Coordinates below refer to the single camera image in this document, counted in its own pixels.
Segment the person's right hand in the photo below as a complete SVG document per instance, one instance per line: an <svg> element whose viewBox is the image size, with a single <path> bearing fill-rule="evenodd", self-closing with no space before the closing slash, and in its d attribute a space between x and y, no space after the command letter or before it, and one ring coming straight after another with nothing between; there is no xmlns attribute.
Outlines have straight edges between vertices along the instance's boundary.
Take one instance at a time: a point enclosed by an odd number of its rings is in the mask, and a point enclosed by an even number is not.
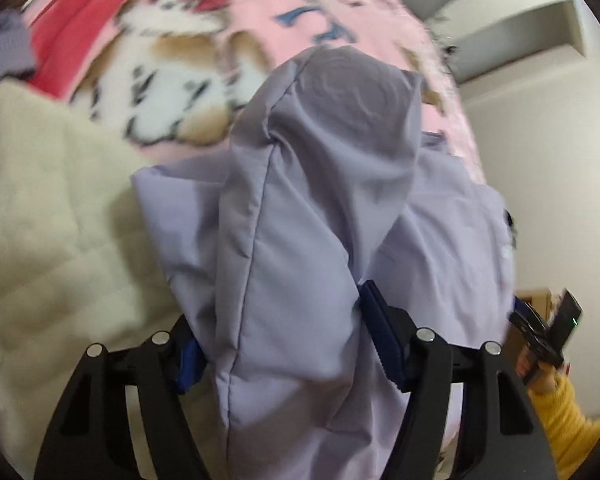
<svg viewBox="0 0 600 480"><path fill-rule="evenodd" d="M516 373L521 379L531 375L527 389L538 396L554 393L557 389L556 368L535 359L528 347L522 348L518 354Z"/></svg>

